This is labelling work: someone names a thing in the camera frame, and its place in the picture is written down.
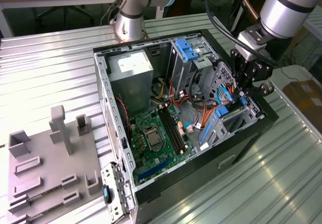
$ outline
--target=ribbed metal surface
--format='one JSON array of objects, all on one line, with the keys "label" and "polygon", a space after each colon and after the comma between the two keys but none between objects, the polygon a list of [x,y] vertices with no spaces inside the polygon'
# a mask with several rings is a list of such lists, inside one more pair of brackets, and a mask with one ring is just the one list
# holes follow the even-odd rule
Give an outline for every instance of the ribbed metal surface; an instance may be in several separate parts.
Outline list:
[{"label": "ribbed metal surface", "polygon": [[304,23],[304,26],[310,31],[316,38],[322,41],[322,7],[316,6],[313,12],[308,16]]},{"label": "ribbed metal surface", "polygon": [[[205,14],[146,22],[150,37],[207,28],[228,52],[233,44]],[[111,28],[4,39],[0,51],[0,143],[24,129],[49,129],[50,107],[63,104],[66,122],[86,113],[94,127],[100,165],[112,159],[98,101],[92,48],[116,43]],[[280,116],[240,163],[152,223],[321,223],[321,148],[318,139],[278,93],[267,98]],[[0,221],[7,208],[7,146],[0,148]],[[102,198],[55,223],[107,222]]]}]

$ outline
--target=motherboard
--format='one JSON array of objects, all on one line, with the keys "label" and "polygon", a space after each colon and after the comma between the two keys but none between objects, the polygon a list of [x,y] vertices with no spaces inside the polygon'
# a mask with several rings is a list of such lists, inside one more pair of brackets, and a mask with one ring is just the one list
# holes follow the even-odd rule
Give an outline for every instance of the motherboard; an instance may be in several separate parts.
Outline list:
[{"label": "motherboard", "polygon": [[136,185],[165,172],[195,154],[189,138],[180,134],[174,107],[154,109],[130,119],[131,150],[136,168]]}]

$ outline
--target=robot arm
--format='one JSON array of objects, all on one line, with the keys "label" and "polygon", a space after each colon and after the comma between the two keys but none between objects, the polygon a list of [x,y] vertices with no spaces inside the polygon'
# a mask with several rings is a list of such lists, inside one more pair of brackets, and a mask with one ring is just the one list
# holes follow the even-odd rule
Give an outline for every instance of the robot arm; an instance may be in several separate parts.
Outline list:
[{"label": "robot arm", "polygon": [[[318,0],[266,0],[258,23],[239,33],[238,40],[266,57],[267,43],[275,38],[293,37],[317,5]],[[273,67],[240,44],[230,54],[236,84],[246,95],[266,96],[274,91],[270,81]],[[267,80],[260,87],[253,82]]]},{"label": "robot arm", "polygon": [[143,10],[146,7],[169,6],[175,0],[124,0],[114,22],[115,33],[122,42],[139,40],[146,36]]}]

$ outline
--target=ram slot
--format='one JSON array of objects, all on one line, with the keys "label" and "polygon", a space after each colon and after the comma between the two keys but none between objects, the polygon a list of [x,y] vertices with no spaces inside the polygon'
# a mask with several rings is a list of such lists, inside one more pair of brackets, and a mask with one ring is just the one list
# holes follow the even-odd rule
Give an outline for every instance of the ram slot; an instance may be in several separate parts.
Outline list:
[{"label": "ram slot", "polygon": [[165,127],[165,130],[167,132],[168,137],[170,138],[171,144],[173,148],[175,149],[175,153],[178,155],[180,151],[185,151],[185,145],[176,129],[176,127],[173,125],[171,116],[167,109],[165,110],[159,110],[159,116],[162,121],[163,126]]}]

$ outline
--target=green circuit board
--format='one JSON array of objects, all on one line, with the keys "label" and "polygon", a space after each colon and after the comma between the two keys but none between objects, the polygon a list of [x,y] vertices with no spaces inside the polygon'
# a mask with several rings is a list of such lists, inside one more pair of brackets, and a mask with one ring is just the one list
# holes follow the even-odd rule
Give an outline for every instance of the green circuit board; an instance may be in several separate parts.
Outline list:
[{"label": "green circuit board", "polygon": [[[178,131],[177,123],[179,117],[172,105],[168,107],[168,112],[171,116],[173,126]],[[176,154],[175,148],[167,135],[166,129],[156,109],[135,115],[130,120],[135,125],[132,125],[131,131],[131,150],[136,164],[136,168],[133,171],[133,178],[136,185],[140,185],[154,178],[195,154],[193,145],[188,138],[185,140],[182,138],[184,144],[187,145],[186,150],[182,154]],[[147,129],[158,131],[162,140],[162,147],[158,152],[150,149],[149,139],[146,135]],[[147,171],[151,171],[153,168],[157,168],[158,170],[142,178],[142,174],[146,174]]]}]

